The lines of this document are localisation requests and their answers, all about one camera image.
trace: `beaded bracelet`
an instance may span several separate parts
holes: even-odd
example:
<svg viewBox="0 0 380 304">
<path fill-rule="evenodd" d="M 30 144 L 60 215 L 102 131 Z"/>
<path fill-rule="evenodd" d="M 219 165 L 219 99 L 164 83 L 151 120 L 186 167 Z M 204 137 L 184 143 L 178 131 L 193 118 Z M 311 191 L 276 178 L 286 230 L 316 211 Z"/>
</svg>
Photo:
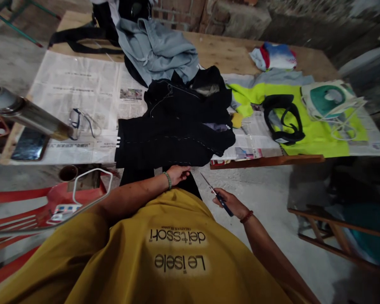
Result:
<svg viewBox="0 0 380 304">
<path fill-rule="evenodd" d="M 168 181 L 169 181 L 169 190 L 171 190 L 172 189 L 172 181 L 170 180 L 170 176 L 165 171 L 163 172 L 163 174 L 166 175 L 166 177 L 168 178 Z"/>
<path fill-rule="evenodd" d="M 248 219 L 250 219 L 250 217 L 253 215 L 253 211 L 252 210 L 250 210 L 249 211 L 249 213 L 242 219 L 242 220 L 240 220 L 240 222 L 242 223 L 242 224 L 245 224 L 247 221 L 248 221 Z"/>
</svg>

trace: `red plastic chair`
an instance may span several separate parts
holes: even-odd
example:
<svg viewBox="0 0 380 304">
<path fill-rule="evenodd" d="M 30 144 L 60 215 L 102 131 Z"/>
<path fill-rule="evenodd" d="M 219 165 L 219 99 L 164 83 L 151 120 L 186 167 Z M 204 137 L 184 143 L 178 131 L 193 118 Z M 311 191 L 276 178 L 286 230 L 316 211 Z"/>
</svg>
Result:
<svg viewBox="0 0 380 304">
<path fill-rule="evenodd" d="M 37 228 L 51 226 L 47 221 L 54 214 L 55 207 L 60 204 L 74 204 L 72 195 L 73 192 L 67 192 L 68 183 L 64 182 L 58 184 L 52 188 L 27 190 L 27 191 L 11 191 L 0 193 L 0 203 L 8 203 L 14 201 L 23 201 L 27 199 L 34 199 L 39 197 L 45 197 L 48 203 L 40 208 L 17 214 L 14 216 L 0 219 L 0 231 L 13 231 L 26 228 Z M 95 199 L 103 196 L 106 193 L 106 189 L 102 181 L 100 181 L 100 187 L 90 190 L 81 190 L 76 192 L 76 200 L 83 206 L 93 202 Z M 15 243 L 21 239 L 29 237 L 25 236 L 13 236 L 0 238 L 0 250 L 8 245 Z"/>
<path fill-rule="evenodd" d="M 15 274 L 30 259 L 30 257 L 35 253 L 35 251 L 37 251 L 38 248 L 39 246 L 35 247 L 34 249 L 28 251 L 14 261 L 0 268 L 0 283 L 11 275 Z"/>
</svg>

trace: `stone wall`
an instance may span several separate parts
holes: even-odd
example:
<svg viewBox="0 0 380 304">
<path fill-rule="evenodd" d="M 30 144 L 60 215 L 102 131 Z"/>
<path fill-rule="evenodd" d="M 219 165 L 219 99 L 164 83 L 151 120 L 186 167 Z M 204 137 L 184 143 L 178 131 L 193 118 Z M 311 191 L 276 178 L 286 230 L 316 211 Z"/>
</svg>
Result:
<svg viewBox="0 0 380 304">
<path fill-rule="evenodd" d="M 377 46 L 380 0 L 206 0 L 199 32 L 321 49 L 339 68 Z"/>
</svg>

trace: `newspaper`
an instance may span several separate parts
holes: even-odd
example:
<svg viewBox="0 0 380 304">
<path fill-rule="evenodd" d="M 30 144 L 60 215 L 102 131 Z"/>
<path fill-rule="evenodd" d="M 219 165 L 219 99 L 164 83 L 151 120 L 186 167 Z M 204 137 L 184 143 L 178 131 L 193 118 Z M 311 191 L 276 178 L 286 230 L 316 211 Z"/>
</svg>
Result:
<svg viewBox="0 0 380 304">
<path fill-rule="evenodd" d="M 40 163 L 113 163 L 118 119 L 145 113 L 146 90 L 131 77 L 124 63 L 47 51 L 29 97 L 68 125 L 72 109 L 79 108 L 91 118 L 95 138 L 81 117 L 78 139 L 51 139 Z"/>
<path fill-rule="evenodd" d="M 214 155 L 212 160 L 245 160 L 283 155 L 280 145 L 271 138 L 262 111 L 254 111 L 251 117 L 244 118 L 242 128 L 234 132 L 235 144 L 226 149 L 222 157 Z"/>
<path fill-rule="evenodd" d="M 223 74 L 224 80 L 250 79 L 250 75 Z M 118 135 L 118 119 L 142 116 L 147 88 L 135 81 L 124 63 L 74 57 L 47 51 L 31 87 L 29 98 L 66 124 L 71 111 L 79 108 L 91 118 L 81 119 L 78 140 L 50 140 L 40 164 L 113 163 Z M 213 160 L 249 159 L 279 156 L 280 145 L 272 140 L 262 109 L 234 130 L 235 144 L 222 157 Z M 380 155 L 380 132 L 364 109 L 358 117 L 368 131 L 369 141 L 349 142 L 351 155 Z M 12 162 L 32 164 L 32 162 Z"/>
</svg>

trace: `person's left hand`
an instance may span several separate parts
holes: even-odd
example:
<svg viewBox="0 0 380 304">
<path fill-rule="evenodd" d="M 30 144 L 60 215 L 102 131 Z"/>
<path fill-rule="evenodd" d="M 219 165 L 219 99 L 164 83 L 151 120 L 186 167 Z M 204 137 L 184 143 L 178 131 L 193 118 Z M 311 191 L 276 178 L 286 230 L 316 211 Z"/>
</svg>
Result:
<svg viewBox="0 0 380 304">
<path fill-rule="evenodd" d="M 182 180 L 185 180 L 190 175 L 190 166 L 182 167 L 179 165 L 171 166 L 167 174 L 169 174 L 170 181 L 172 182 L 172 186 L 176 186 Z"/>
</svg>

